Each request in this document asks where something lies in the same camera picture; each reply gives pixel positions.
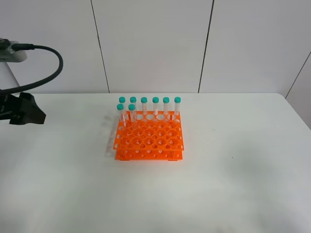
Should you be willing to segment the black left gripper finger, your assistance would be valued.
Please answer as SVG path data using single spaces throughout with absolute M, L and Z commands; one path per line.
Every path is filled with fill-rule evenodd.
M 11 95 L 10 98 L 10 124 L 44 124 L 46 114 L 38 107 L 32 94 L 21 92 L 18 97 Z

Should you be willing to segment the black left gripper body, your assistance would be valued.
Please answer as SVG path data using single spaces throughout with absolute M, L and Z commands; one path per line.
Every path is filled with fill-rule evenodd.
M 11 99 L 12 95 L 5 95 L 0 97 L 0 119 L 7 120 L 11 118 Z

